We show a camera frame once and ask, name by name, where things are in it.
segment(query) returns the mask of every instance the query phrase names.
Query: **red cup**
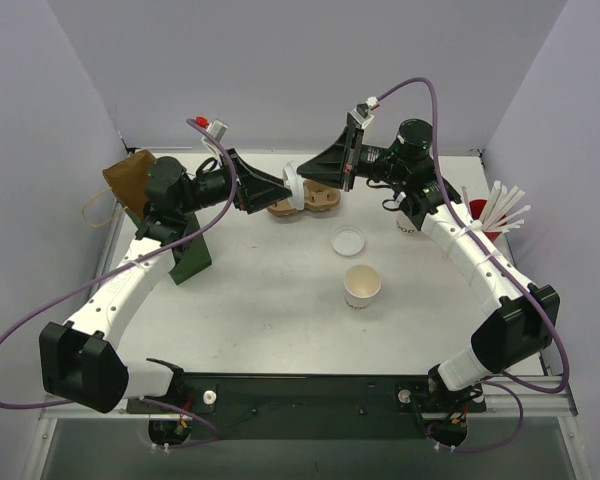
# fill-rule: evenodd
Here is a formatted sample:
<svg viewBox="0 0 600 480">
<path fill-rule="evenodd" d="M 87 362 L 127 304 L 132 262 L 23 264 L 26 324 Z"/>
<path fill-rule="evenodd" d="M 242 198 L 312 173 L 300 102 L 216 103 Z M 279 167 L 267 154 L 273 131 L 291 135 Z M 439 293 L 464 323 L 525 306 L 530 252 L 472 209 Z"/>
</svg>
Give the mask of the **red cup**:
<svg viewBox="0 0 600 480">
<path fill-rule="evenodd" d="M 471 216 L 473 217 L 474 220 L 477 220 L 478 218 L 480 218 L 480 214 L 482 213 L 482 210 L 484 210 L 484 206 L 487 204 L 487 201 L 479 198 L 477 200 L 471 200 L 469 202 L 469 210 L 471 211 Z M 500 220 L 502 220 L 503 218 L 506 218 L 506 215 L 503 215 L 502 217 L 500 217 Z M 489 240 L 491 240 L 492 242 L 498 238 L 500 236 L 502 232 L 484 232 L 484 234 L 487 236 L 487 238 Z"/>
</svg>

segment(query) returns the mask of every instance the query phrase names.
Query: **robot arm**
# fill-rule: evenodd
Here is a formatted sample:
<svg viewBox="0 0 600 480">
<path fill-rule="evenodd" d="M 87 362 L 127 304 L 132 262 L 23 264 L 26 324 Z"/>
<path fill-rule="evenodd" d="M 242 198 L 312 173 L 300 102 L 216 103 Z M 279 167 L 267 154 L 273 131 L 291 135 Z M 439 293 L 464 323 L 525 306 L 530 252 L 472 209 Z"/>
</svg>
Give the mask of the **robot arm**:
<svg viewBox="0 0 600 480">
<path fill-rule="evenodd" d="M 551 286 L 537 288 L 476 230 L 490 252 L 485 255 L 454 220 L 444 203 L 429 156 L 431 125 L 422 120 L 406 120 L 389 148 L 364 145 L 364 128 L 373 118 L 369 107 L 360 104 L 349 112 L 347 126 L 338 140 L 301 165 L 298 174 L 345 191 L 353 188 L 357 176 L 366 177 L 368 185 L 377 182 L 381 188 L 393 190 L 398 209 L 442 247 L 474 290 L 487 320 L 472 335 L 470 345 L 429 372 L 431 393 L 454 397 L 485 376 L 500 373 L 551 344 L 551 335 L 538 312 L 489 257 L 495 257 L 527 287 L 554 324 L 560 300 Z M 470 227 L 473 219 L 460 196 L 446 181 L 444 185 L 454 210 Z"/>
<path fill-rule="evenodd" d="M 229 155 L 239 182 L 236 208 L 254 213 L 291 195 L 282 180 L 250 167 L 233 149 Z M 64 324 L 49 323 L 40 334 L 47 392 L 103 413 L 123 398 L 168 393 L 177 367 L 155 360 L 124 361 L 116 349 L 144 299 L 184 256 L 186 246 L 141 263 L 136 259 L 189 235 L 191 213 L 229 198 L 229 173 L 224 166 L 215 167 L 219 163 L 210 159 L 190 178 L 175 158 L 162 157 L 149 168 L 145 216 L 118 265 L 135 266 L 103 283 Z"/>
</svg>

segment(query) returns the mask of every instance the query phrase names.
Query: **white straw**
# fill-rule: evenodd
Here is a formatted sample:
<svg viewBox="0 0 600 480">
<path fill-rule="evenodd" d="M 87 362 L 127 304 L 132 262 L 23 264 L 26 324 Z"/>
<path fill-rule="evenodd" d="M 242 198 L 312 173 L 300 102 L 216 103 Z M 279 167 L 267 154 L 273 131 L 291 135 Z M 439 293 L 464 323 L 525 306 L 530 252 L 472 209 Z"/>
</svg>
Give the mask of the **white straw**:
<svg viewBox="0 0 600 480">
<path fill-rule="evenodd" d="M 520 225 L 503 225 L 502 227 L 490 228 L 489 233 L 507 233 L 509 230 L 520 228 Z"/>
<path fill-rule="evenodd" d="M 516 196 L 518 190 L 520 190 L 518 187 L 513 187 L 511 190 L 509 190 L 507 195 L 500 195 L 500 199 L 498 200 L 498 203 L 496 203 L 495 207 L 493 207 L 491 215 L 489 215 L 489 217 L 484 221 L 485 225 L 495 223 L 500 219 L 500 217 L 502 217 L 502 213 L 506 211 L 506 206 Z"/>
<path fill-rule="evenodd" d="M 520 189 L 518 189 L 518 191 L 515 193 L 515 195 L 513 195 L 513 197 L 508 196 L 509 199 L 500 205 L 500 207 L 498 208 L 498 211 L 494 211 L 492 212 L 491 216 L 489 219 L 487 219 L 486 224 L 487 226 L 492 225 L 496 222 L 499 222 L 500 219 L 502 218 L 502 216 L 507 213 L 509 210 L 511 210 L 511 208 L 520 201 L 520 199 L 522 197 L 524 197 L 524 192 Z"/>
<path fill-rule="evenodd" d="M 491 228 L 491 227 L 500 227 L 500 226 L 504 225 L 505 223 L 508 223 L 513 217 L 517 217 L 521 213 L 528 212 L 529 210 L 531 210 L 531 205 L 525 205 L 520 210 L 512 213 L 511 215 L 507 215 L 505 218 L 503 218 L 499 222 L 496 222 L 495 224 L 490 225 L 489 228 Z"/>
<path fill-rule="evenodd" d="M 498 230 L 499 228 L 520 228 L 520 225 L 524 225 L 524 220 L 518 220 L 517 222 L 507 223 L 506 225 L 498 225 L 495 227 L 485 228 L 483 232 L 493 232 L 494 230 Z"/>
<path fill-rule="evenodd" d="M 482 213 L 480 214 L 479 220 L 484 224 L 485 219 L 493 210 L 496 202 L 498 201 L 498 197 L 502 193 L 502 184 L 496 180 L 493 182 L 493 188 L 491 189 L 491 195 L 489 195 L 489 199 L 487 203 L 485 203 L 484 208 L 482 209 Z"/>
<path fill-rule="evenodd" d="M 469 194 L 467 193 L 467 187 L 464 185 L 462 186 L 462 200 L 467 208 L 469 208 Z"/>
</svg>

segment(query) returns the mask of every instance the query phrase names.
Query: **gray wall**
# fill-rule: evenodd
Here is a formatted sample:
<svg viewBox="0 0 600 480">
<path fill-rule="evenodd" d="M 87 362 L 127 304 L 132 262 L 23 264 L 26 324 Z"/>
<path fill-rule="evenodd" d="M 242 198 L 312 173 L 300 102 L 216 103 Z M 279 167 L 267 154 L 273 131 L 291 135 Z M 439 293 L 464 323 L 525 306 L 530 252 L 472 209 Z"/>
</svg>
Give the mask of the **gray wall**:
<svg viewBox="0 0 600 480">
<path fill-rule="evenodd" d="M 487 147 L 490 177 L 528 192 L 518 265 L 562 298 L 559 332 L 600 478 L 600 0 L 570 0 Z"/>
<path fill-rule="evenodd" d="M 0 333 L 92 277 L 104 231 L 84 224 L 100 170 L 124 150 L 106 109 L 43 0 L 0 1 Z M 94 206 L 108 216 L 112 198 Z M 42 398 L 37 336 L 80 304 L 67 302 L 0 350 L 0 399 Z M 0 410 L 0 479 L 19 478 L 37 411 Z"/>
<path fill-rule="evenodd" d="M 50 0 L 128 143 L 316 149 L 346 112 L 416 75 L 439 89 L 446 152 L 484 147 L 565 0 Z M 381 110 L 374 141 L 429 118 L 424 87 Z"/>
</svg>

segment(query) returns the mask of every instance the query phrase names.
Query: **white tabletop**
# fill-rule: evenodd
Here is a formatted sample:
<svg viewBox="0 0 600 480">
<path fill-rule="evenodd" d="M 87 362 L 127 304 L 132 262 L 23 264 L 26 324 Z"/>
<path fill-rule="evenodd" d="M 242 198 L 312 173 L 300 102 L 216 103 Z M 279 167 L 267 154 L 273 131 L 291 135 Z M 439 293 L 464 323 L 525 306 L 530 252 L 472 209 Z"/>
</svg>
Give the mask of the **white tabletop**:
<svg viewBox="0 0 600 480">
<path fill-rule="evenodd" d="M 173 154 L 189 170 L 206 154 Z M 255 168 L 281 176 L 290 160 L 311 155 L 242 154 Z M 476 157 L 441 159 L 458 191 L 484 198 Z M 280 219 L 231 209 L 205 238 L 213 265 L 182 285 L 165 277 L 127 328 L 124 359 L 160 358 L 186 371 L 222 373 L 424 374 L 464 348 L 485 320 L 473 291 L 443 251 L 421 233 L 396 228 L 380 203 L 386 191 L 358 181 L 340 206 Z M 221 206 L 199 212 L 201 224 Z M 357 258 L 338 256 L 333 231 L 359 228 L 367 241 Z M 122 258 L 135 228 L 125 219 L 114 254 Z M 506 250 L 506 242 L 497 246 Z M 382 290 L 364 310 L 344 302 L 343 275 L 368 264 Z M 512 368 L 542 375 L 538 356 Z"/>
</svg>

